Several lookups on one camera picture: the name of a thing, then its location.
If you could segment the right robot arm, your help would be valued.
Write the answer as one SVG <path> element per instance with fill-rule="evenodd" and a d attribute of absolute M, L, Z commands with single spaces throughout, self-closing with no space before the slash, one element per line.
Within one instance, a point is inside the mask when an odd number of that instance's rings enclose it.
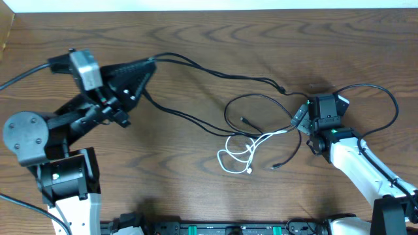
<path fill-rule="evenodd" d="M 318 234 L 407 234 L 417 223 L 417 188 L 391 171 L 352 127 L 342 125 L 349 101 L 337 94 L 308 97 L 291 123 L 308 135 L 308 147 L 342 171 L 373 209 L 372 220 L 339 215 Z"/>

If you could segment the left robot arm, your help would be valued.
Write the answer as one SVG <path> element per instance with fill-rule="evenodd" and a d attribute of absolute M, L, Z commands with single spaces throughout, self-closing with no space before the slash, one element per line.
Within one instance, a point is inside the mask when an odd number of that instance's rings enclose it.
<path fill-rule="evenodd" d="M 156 66 L 152 58 L 101 67 L 89 50 L 50 58 L 54 74 L 69 74 L 79 94 L 55 112 L 18 112 L 3 128 L 6 147 L 35 177 L 45 216 L 56 234 L 149 234 L 145 218 L 126 213 L 102 222 L 100 172 L 93 148 L 71 145 L 99 125 L 130 124 Z"/>

